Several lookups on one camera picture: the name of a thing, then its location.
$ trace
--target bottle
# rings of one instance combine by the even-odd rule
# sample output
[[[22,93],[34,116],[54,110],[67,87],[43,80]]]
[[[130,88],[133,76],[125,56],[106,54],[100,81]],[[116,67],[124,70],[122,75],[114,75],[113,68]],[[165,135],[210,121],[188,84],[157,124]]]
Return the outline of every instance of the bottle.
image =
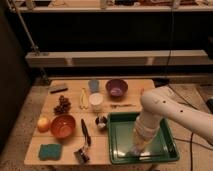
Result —
[[[29,10],[33,10],[36,7],[35,2],[33,0],[26,0],[25,2]]]
[[[173,0],[173,6],[172,6],[172,8],[173,9],[179,8],[180,2],[181,2],[181,0]]]

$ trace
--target knife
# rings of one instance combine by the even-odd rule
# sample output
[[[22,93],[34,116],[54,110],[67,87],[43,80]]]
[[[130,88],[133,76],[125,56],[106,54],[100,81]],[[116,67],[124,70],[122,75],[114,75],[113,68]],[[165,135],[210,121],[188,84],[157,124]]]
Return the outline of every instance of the knife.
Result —
[[[90,137],[90,135],[88,133],[86,124],[84,122],[84,119],[81,119],[81,128],[82,128],[82,132],[84,134],[84,137],[85,137],[85,140],[86,140],[88,146],[91,146],[92,140],[91,140],[91,137]]]

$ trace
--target small figurine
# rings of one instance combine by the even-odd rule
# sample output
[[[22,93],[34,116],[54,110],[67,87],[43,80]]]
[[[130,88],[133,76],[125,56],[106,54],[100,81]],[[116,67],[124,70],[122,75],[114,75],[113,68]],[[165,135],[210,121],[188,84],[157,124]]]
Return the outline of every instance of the small figurine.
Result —
[[[98,129],[103,131],[106,129],[107,118],[105,116],[99,116],[95,119],[95,123],[98,126]]]

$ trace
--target purple bowl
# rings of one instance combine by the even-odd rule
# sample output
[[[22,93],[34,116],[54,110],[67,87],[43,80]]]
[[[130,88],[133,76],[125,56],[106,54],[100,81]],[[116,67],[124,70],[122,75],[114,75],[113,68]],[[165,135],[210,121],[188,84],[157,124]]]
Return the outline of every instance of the purple bowl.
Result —
[[[106,90],[110,96],[121,97],[128,90],[128,84],[122,79],[111,79],[106,83]]]

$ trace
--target white mug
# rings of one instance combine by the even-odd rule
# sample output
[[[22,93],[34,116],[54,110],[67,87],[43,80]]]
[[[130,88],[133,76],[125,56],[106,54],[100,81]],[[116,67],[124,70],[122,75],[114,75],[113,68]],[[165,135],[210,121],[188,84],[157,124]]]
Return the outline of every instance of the white mug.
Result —
[[[102,110],[103,95],[101,93],[93,93],[89,96],[89,103],[94,112]]]

